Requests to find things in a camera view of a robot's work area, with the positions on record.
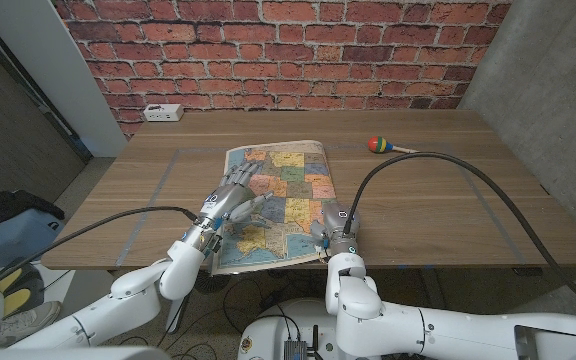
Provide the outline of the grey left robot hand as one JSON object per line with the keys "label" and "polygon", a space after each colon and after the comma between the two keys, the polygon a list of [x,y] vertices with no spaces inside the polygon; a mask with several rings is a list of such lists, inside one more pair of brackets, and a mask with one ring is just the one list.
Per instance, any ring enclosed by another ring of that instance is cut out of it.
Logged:
{"label": "grey left robot hand", "polygon": [[217,252],[222,241],[220,228],[227,223],[242,222],[274,195],[273,191],[267,191],[250,197],[249,182],[258,167],[258,163],[246,162],[230,168],[219,186],[204,200],[182,242],[203,253]]}

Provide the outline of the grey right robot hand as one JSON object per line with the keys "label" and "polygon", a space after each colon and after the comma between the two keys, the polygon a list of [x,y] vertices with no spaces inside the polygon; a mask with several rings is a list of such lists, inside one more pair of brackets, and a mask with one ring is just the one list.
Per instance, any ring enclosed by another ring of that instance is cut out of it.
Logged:
{"label": "grey right robot hand", "polygon": [[330,256],[339,253],[356,254],[359,216],[350,215],[350,210],[336,202],[322,206],[321,221],[314,220],[310,225],[310,234],[322,242]]}

